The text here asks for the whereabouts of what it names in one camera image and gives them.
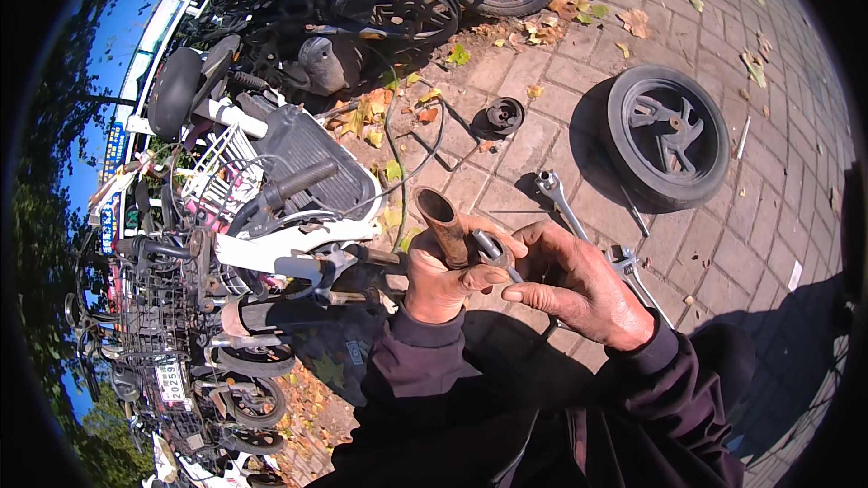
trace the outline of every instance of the license plate number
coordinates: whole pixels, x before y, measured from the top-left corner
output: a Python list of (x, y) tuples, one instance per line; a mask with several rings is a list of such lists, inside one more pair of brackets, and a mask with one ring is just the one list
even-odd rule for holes
[(160, 395), (163, 401), (171, 403), (173, 401), (183, 401), (187, 396), (184, 394), (184, 382), (180, 377), (180, 365), (167, 364), (165, 366), (157, 366), (157, 384), (160, 386)]

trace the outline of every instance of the dark purple jacket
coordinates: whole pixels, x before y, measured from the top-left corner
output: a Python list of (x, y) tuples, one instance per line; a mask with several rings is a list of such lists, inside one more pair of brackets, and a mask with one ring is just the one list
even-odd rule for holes
[(592, 398), (566, 410), (503, 410), (481, 399), (465, 362), (464, 312), (385, 324), (362, 381), (353, 442), (321, 486), (741, 486), (722, 446), (720, 379), (689, 339), (660, 324), (633, 352), (608, 350)]

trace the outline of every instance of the rusty metal tube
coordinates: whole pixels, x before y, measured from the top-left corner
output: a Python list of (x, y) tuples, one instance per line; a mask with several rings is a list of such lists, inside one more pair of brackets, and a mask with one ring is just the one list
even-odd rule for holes
[(413, 198), (419, 213), (434, 232), (440, 249), (446, 257), (449, 269), (467, 267), (467, 244), (464, 242), (464, 228), (458, 222), (458, 212), (452, 203), (437, 190), (417, 187)]

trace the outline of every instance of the black rubber floor mat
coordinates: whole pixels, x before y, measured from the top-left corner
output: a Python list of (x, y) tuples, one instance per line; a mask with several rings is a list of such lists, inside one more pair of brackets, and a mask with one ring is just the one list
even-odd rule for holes
[[(375, 185), (371, 176), (311, 116), (288, 104), (270, 113), (266, 123), (268, 133), (261, 140), (253, 142), (256, 152), (259, 155), (277, 155), (286, 160), (285, 163), (276, 159), (264, 162), (270, 178), (285, 178), (326, 159), (333, 160), (340, 169), (336, 176), (292, 197), (288, 201), (289, 211), (328, 209), (320, 208), (308, 192), (323, 204), (339, 211), (347, 211), (374, 195)], [(361, 219), (376, 203), (379, 203), (379, 199), (344, 215)]]

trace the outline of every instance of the white basket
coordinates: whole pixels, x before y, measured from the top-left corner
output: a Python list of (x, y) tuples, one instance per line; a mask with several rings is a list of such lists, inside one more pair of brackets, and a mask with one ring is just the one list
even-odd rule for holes
[(238, 210), (259, 193), (262, 166), (250, 161), (257, 157), (244, 131), (236, 123), (216, 136), (210, 132), (208, 150), (193, 167), (193, 174), (184, 183), (181, 196), (189, 205), (201, 207), (232, 222)]

